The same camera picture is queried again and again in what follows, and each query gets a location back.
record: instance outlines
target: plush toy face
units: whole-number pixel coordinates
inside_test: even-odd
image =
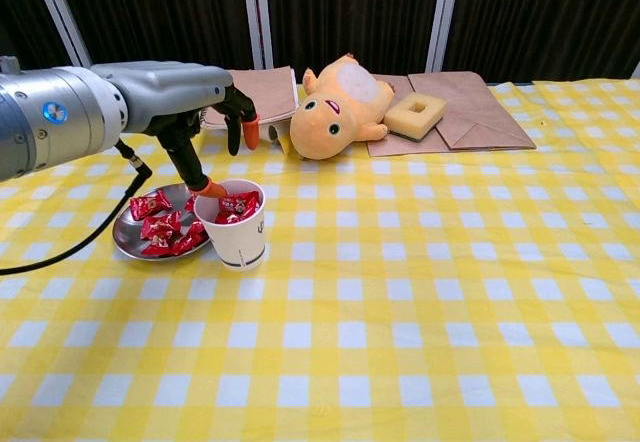
[[[291,118],[291,141],[308,159],[328,159],[353,142],[356,123],[346,104],[314,92]]]

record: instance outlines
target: yellow sponge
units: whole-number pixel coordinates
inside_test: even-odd
[[[389,131],[420,141],[442,118],[447,101],[412,92],[391,107],[384,116]]]

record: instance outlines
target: plush toy mouth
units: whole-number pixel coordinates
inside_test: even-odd
[[[333,111],[337,115],[340,115],[340,106],[338,104],[336,104],[333,100],[325,100],[325,102],[329,107],[331,107],[331,109],[333,109]]]

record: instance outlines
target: yellow checkered tablecloth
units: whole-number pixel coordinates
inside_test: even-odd
[[[214,179],[264,186],[267,260],[143,263],[105,234],[1,279],[0,437],[640,439],[640,81],[492,91],[538,150],[317,163],[199,136]],[[0,185],[1,265],[77,242],[131,178],[109,151]]]

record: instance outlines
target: black curtain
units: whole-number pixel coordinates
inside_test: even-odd
[[[374,73],[424,72],[436,0],[269,0],[274,65],[320,71],[347,52]]]
[[[44,0],[0,0],[0,55],[23,69],[71,63]]]
[[[67,0],[94,63],[253,68],[244,0]]]
[[[456,0],[444,70],[489,82],[627,78],[640,0]]]

